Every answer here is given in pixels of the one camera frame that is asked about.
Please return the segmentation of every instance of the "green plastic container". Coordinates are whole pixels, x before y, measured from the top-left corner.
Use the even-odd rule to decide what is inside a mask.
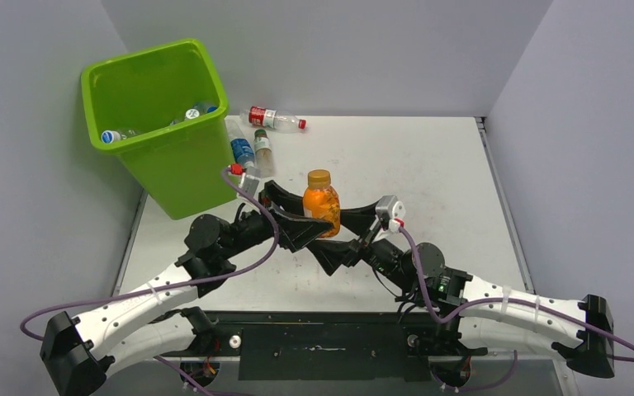
[[[233,200],[220,170],[231,164],[227,95],[205,47],[180,40],[92,64],[81,75],[93,147],[116,155],[172,219]],[[217,110],[170,126],[198,102]],[[104,130],[133,139],[105,144]]]

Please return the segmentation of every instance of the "white bottle cap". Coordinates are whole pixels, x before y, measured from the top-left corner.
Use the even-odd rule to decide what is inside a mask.
[[[201,113],[197,109],[188,109],[186,110],[186,120],[192,120],[194,118],[198,118]]]
[[[122,140],[122,137],[120,135],[120,132],[118,132],[117,130],[104,130],[101,134],[101,140],[103,141],[103,143],[108,144],[119,142]]]

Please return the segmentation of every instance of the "cable tie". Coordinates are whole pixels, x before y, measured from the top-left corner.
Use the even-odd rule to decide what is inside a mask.
[[[157,293],[157,290],[154,289],[154,286],[152,286],[152,284],[149,282],[147,282],[147,286],[149,287],[150,290],[152,290],[152,294],[154,295],[154,298],[157,299],[157,305],[163,304],[163,301],[161,297],[159,297],[159,293]]]
[[[541,296],[537,295],[536,296],[536,312],[533,315],[533,332],[538,333],[538,313],[540,312],[540,309],[538,309],[538,307],[541,306]]]
[[[497,322],[501,322],[504,319],[504,315],[507,314],[507,308],[509,307],[509,295],[512,294],[512,286],[505,285],[502,288],[502,309],[499,311],[499,318]]]

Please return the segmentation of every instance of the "bottle with red label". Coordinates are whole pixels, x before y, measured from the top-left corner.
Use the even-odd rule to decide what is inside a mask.
[[[242,110],[239,113],[239,117],[250,125],[284,132],[302,131],[307,124],[307,121],[301,120],[285,111],[264,109],[258,106]]]

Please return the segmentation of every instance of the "blue bottle label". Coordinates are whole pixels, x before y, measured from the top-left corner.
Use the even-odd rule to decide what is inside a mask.
[[[239,158],[243,155],[249,155],[253,158],[253,151],[246,139],[234,139],[229,142],[229,145],[232,146],[232,154],[236,162],[239,162]]]

